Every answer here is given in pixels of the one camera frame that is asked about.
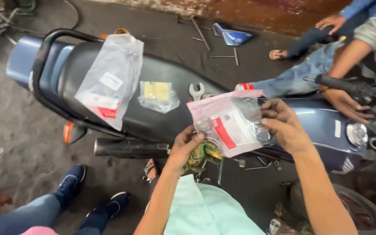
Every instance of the black seat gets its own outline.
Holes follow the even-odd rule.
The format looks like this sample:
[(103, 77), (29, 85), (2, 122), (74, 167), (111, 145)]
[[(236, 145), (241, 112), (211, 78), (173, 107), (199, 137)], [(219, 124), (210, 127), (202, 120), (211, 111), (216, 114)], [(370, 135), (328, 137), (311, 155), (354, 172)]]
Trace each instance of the black seat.
[[(71, 109), (82, 115), (80, 118), (87, 117), (92, 122), (107, 126), (106, 122), (74, 98), (101, 47), (102, 43), (85, 42), (78, 44), (73, 49), (61, 73), (58, 92), (61, 99)], [(140, 95), (138, 87), (124, 115), (122, 131), (137, 138), (161, 143), (173, 143), (175, 137), (193, 123), (191, 114), (186, 106), (186, 103), (192, 100), (188, 93), (188, 87), (191, 83), (203, 83), (206, 92), (214, 95), (229, 92), (228, 89), (191, 69), (149, 54), (143, 55), (143, 67), (139, 80), (171, 82), (172, 88), (178, 94), (181, 104), (178, 108), (166, 114), (143, 108), (137, 99)]]

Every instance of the blue side panel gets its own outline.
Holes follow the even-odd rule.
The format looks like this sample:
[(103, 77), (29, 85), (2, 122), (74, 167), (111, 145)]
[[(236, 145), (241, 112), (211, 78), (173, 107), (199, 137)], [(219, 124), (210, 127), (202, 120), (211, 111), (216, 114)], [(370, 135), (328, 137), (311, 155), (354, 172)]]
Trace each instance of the blue side panel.
[[(23, 88), (29, 89), (30, 73), (41, 42), (42, 38), (22, 37), (8, 59), (7, 76), (14, 79)], [(63, 108), (67, 106), (58, 97), (58, 82), (63, 64), (73, 48), (74, 45), (56, 41), (52, 45), (40, 79), (40, 88), (44, 95)]]

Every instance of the concrete floor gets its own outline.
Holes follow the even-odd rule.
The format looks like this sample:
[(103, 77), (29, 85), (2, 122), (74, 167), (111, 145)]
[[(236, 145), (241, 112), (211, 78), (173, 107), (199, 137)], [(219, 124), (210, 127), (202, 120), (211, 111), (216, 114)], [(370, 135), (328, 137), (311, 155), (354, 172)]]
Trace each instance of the concrete floor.
[[(230, 56), (233, 51), (211, 31), (203, 30), (212, 47), (207, 53), (202, 42), (191, 39), (198, 37), (195, 28), (177, 24), (175, 15), (85, 0), (74, 2), (79, 3), (82, 16), (77, 30), (101, 35), (126, 28), (145, 42), (146, 52), (177, 61), (231, 89), (239, 82), (277, 76), (292, 65), (268, 58), (270, 50), (287, 48), (293, 40), (288, 36), (259, 32), (252, 41), (237, 49), (237, 67), (232, 59), (209, 59), (209, 55)], [(60, 0), (40, 1), (37, 13), (36, 18), (21, 19), (21, 25), (47, 32), (70, 27), (75, 19)], [(11, 34), (16, 40), (22, 35)], [(64, 144), (65, 120), (43, 108), (33, 95), (6, 77), (6, 62), (12, 48), (7, 38), (0, 37), (0, 148), (4, 150), (0, 153), (0, 190), (13, 197), (14, 205), (8, 210), (56, 189), (69, 167), (84, 163), (89, 166), (86, 185), (73, 206), (55, 222), (55, 230), (72, 234), (99, 203), (119, 191), (128, 191), (130, 208), (111, 221), (104, 234), (132, 234), (148, 202), (148, 184), (142, 181), (146, 161), (94, 157), (97, 133), (88, 134), (73, 145)], [(248, 160), (246, 167), (256, 164)], [(297, 178), (292, 164), (282, 162), (281, 166), (282, 171), (275, 168), (244, 171), (234, 161), (225, 164), (222, 188), (242, 204), (263, 230), (267, 229), (274, 216), (274, 206), (281, 199), (279, 182)], [(209, 168), (206, 175), (215, 178), (217, 170)]]

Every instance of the pink clothing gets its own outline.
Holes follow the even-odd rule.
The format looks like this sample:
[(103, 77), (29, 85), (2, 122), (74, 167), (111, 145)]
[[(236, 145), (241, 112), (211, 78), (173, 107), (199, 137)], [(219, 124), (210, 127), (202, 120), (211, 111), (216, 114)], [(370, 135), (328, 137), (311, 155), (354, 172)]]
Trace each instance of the pink clothing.
[(25, 231), (21, 235), (59, 235), (49, 227), (35, 226)]

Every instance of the plastic bag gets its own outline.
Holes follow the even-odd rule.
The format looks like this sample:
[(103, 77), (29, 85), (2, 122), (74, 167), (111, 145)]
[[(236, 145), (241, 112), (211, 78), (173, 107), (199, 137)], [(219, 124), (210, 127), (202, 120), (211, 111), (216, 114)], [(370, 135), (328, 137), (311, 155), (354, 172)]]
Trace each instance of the plastic bag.
[(262, 90), (234, 91), (188, 103), (196, 130), (233, 157), (263, 147), (270, 134), (261, 125), (258, 97)]
[(123, 116), (137, 88), (142, 59), (142, 41), (130, 34), (109, 35), (75, 99), (120, 131)]
[(142, 107), (167, 113), (181, 103), (170, 82), (140, 81), (139, 103)]

